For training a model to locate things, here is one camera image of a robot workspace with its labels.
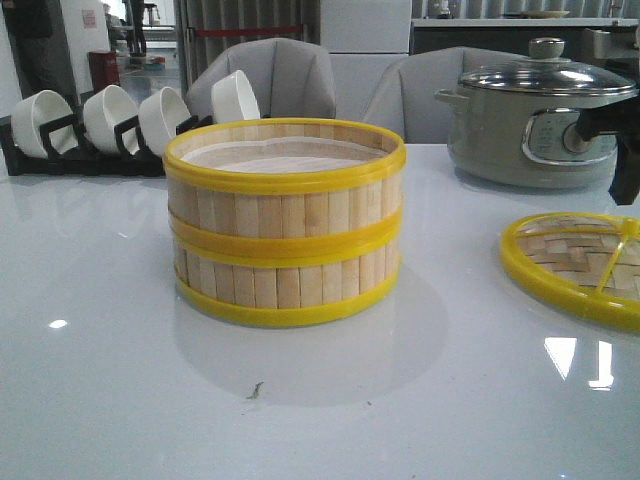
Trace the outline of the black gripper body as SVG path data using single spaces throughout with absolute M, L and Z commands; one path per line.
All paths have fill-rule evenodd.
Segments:
M 632 205 L 639 195 L 639 83 L 598 80 L 593 90 L 616 100 L 580 111 L 575 143 L 582 147 L 597 137 L 615 137 L 616 166 L 608 192 L 617 205 Z

